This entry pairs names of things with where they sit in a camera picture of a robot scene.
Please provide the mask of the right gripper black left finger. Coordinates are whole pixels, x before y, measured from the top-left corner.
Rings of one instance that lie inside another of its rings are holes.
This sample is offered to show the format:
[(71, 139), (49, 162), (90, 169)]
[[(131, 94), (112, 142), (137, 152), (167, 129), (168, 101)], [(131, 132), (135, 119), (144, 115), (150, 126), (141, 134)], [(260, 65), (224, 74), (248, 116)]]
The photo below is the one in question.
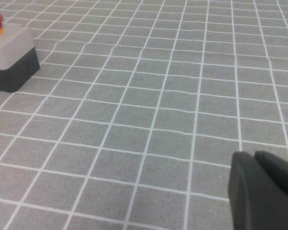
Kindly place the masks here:
[(228, 183), (235, 230), (288, 230), (288, 195), (247, 152), (234, 152)]

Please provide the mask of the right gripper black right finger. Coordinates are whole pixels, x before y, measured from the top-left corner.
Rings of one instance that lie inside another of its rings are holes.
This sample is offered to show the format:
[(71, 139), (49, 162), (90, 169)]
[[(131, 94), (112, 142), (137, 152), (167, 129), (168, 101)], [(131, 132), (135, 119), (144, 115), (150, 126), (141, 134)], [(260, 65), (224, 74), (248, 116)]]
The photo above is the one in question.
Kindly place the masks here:
[(288, 162), (267, 151), (256, 151), (254, 158), (271, 180), (288, 195)]

